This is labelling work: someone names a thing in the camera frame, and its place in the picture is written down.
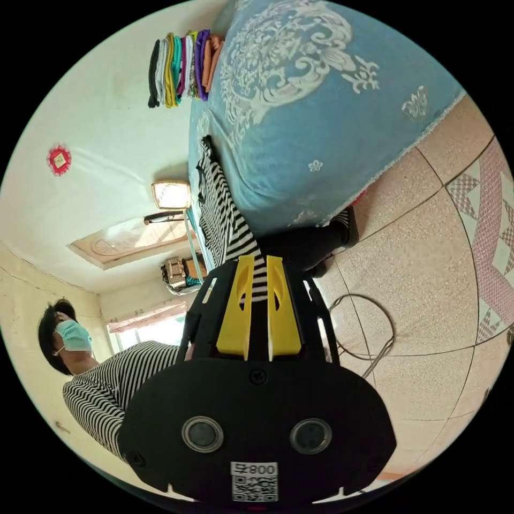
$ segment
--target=bed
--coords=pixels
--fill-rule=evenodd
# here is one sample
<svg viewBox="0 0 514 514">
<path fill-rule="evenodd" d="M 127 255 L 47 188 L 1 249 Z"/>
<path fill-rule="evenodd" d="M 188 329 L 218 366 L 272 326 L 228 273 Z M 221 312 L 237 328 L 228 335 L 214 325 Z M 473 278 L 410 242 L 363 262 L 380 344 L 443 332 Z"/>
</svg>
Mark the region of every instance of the bed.
<svg viewBox="0 0 514 514">
<path fill-rule="evenodd" d="M 390 27 L 315 0 L 231 0 L 207 102 L 190 118 L 188 212 L 198 227 L 199 141 L 212 137 L 256 237 L 324 225 L 462 98 L 434 58 Z"/>
</svg>

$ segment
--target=stack of folded clothes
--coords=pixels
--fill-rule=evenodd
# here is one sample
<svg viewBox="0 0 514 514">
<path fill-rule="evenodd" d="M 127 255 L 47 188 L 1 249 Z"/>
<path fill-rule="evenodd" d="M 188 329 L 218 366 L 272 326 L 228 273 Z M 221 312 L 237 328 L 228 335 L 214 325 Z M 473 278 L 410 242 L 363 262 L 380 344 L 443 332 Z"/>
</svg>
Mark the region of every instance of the stack of folded clothes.
<svg viewBox="0 0 514 514">
<path fill-rule="evenodd" d="M 148 70 L 148 106 L 176 107 L 184 97 L 206 101 L 223 43 L 209 29 L 157 40 Z"/>
</svg>

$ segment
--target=surgical mask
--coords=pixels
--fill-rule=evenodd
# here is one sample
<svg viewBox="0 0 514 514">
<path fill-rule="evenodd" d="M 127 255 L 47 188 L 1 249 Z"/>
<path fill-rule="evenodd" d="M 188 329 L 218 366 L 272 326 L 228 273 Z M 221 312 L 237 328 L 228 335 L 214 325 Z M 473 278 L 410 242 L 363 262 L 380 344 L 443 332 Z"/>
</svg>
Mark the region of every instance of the surgical mask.
<svg viewBox="0 0 514 514">
<path fill-rule="evenodd" d="M 63 348 L 69 352 L 92 352 L 93 340 L 89 332 L 76 321 L 66 320 L 57 325 L 55 332 L 63 338 Z"/>
</svg>

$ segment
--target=label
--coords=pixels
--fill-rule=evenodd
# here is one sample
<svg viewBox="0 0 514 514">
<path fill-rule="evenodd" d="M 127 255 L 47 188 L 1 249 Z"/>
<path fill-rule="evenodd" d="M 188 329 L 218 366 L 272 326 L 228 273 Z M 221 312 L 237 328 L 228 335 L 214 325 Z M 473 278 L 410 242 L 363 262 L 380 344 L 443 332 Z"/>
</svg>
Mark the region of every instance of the label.
<svg viewBox="0 0 514 514">
<path fill-rule="evenodd" d="M 276 462 L 231 462 L 232 500 L 235 502 L 277 502 Z"/>
</svg>

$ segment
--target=purple cloth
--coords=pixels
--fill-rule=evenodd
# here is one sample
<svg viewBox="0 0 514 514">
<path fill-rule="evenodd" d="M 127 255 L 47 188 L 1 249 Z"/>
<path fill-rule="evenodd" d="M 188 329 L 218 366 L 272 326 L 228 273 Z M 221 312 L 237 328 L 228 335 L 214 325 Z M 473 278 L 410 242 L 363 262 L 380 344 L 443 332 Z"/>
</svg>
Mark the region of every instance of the purple cloth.
<svg viewBox="0 0 514 514">
<path fill-rule="evenodd" d="M 205 42 L 210 35 L 210 30 L 205 29 L 200 31 L 196 37 L 196 45 L 194 48 L 194 68 L 196 72 L 196 85 L 198 87 L 198 94 L 202 100 L 207 100 L 208 94 L 202 85 L 203 74 L 203 53 L 205 52 Z"/>
<path fill-rule="evenodd" d="M 182 95 L 182 93 L 184 92 L 184 89 L 185 89 L 185 85 L 186 85 L 186 73 L 188 72 L 186 70 L 186 38 L 185 37 L 182 38 L 182 55 L 180 57 L 180 60 L 182 61 L 182 66 L 180 69 L 180 80 L 178 83 L 177 93 L 179 95 Z"/>
</svg>

